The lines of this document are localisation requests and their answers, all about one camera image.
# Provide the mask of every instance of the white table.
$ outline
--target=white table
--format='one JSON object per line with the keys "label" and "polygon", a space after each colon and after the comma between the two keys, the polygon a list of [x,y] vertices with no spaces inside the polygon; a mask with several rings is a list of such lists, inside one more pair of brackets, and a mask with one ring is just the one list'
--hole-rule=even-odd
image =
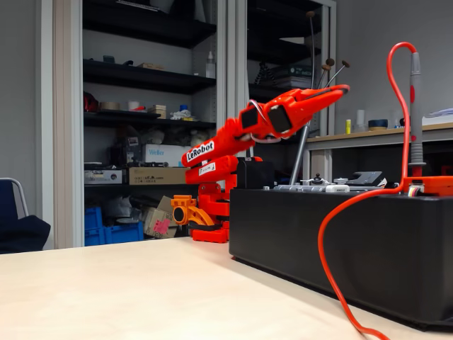
{"label": "white table", "polygon": [[[453,339],[352,311],[392,340]],[[0,339],[364,338],[338,301],[185,238],[1,255]]]}

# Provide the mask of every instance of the red cable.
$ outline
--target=red cable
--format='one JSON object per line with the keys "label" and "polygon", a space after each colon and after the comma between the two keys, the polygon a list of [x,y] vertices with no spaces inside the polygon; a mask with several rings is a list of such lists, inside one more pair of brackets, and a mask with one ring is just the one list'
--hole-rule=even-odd
{"label": "red cable", "polygon": [[340,211],[346,209],[347,207],[351,206],[352,204],[359,202],[361,200],[364,200],[369,197],[373,196],[378,196],[378,195],[386,195],[390,193],[399,193],[400,191],[403,190],[403,182],[404,179],[407,178],[408,175],[408,151],[409,151],[409,127],[411,126],[411,121],[409,117],[409,112],[408,112],[408,106],[406,102],[404,101],[403,96],[401,95],[401,92],[399,91],[398,85],[396,85],[392,70],[391,70],[391,60],[394,56],[394,53],[397,49],[401,47],[407,47],[412,53],[417,52],[415,47],[410,44],[409,42],[400,42],[399,44],[396,44],[395,46],[392,47],[389,56],[387,57],[387,74],[389,75],[389,80],[392,89],[394,90],[396,97],[398,97],[399,103],[401,104],[401,107],[403,108],[403,116],[404,116],[404,142],[403,142],[403,163],[401,166],[401,181],[400,184],[398,185],[397,188],[394,189],[379,189],[379,190],[374,190],[374,191],[368,191],[366,193],[361,193],[357,196],[354,196],[353,198],[350,198],[349,200],[341,203],[338,207],[333,209],[332,211],[327,214],[327,216],[324,218],[323,222],[321,223],[321,226],[319,228],[319,233],[318,233],[318,250],[319,250],[319,257],[321,258],[321,263],[323,265],[324,271],[326,272],[327,278],[329,282],[332,285],[333,290],[335,291],[335,294],[337,295],[337,298],[340,300],[341,305],[343,306],[343,309],[345,310],[346,315],[348,316],[348,319],[351,321],[351,323],[354,325],[354,327],[362,334],[370,334],[374,335],[378,339],[381,340],[389,340],[389,338],[385,335],[383,335],[380,331],[377,331],[375,329],[371,328],[366,328],[363,327],[355,318],[354,315],[352,315],[352,312],[350,311],[348,304],[343,297],[343,294],[340,292],[340,288],[337,286],[335,280],[333,279],[331,270],[328,267],[327,261],[326,261],[326,255],[324,254],[324,246],[323,246],[323,237],[324,237],[324,232],[326,230],[327,224],[332,220],[334,216],[336,216]]}

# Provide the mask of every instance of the chair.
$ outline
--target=chair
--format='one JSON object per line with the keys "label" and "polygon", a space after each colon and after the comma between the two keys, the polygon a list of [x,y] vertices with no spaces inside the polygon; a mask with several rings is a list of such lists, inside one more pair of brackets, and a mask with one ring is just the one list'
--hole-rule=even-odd
{"label": "chair", "polygon": [[[18,219],[14,188],[17,186],[24,218]],[[12,178],[0,178],[0,254],[39,251],[50,233],[50,225],[28,214],[22,185]]]}

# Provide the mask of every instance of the black box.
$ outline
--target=black box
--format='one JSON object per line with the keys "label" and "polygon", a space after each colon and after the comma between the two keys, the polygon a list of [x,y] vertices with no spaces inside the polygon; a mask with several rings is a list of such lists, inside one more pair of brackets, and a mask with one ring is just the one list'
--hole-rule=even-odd
{"label": "black box", "polygon": [[[322,219],[354,193],[233,190],[229,251],[333,296],[319,259]],[[324,249],[348,302],[410,326],[453,326],[453,198],[386,195],[340,212]]]}

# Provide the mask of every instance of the blue plastic bin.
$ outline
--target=blue plastic bin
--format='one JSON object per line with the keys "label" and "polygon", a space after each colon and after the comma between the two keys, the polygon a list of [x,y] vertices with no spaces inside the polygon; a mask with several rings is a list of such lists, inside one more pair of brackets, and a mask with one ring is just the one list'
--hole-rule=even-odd
{"label": "blue plastic bin", "polygon": [[101,208],[85,209],[85,230],[93,230],[102,227]]}
{"label": "blue plastic bin", "polygon": [[124,243],[143,240],[143,224],[141,222],[130,225],[115,225],[105,227],[105,243]]}
{"label": "blue plastic bin", "polygon": [[105,244],[105,228],[85,230],[85,247]]}

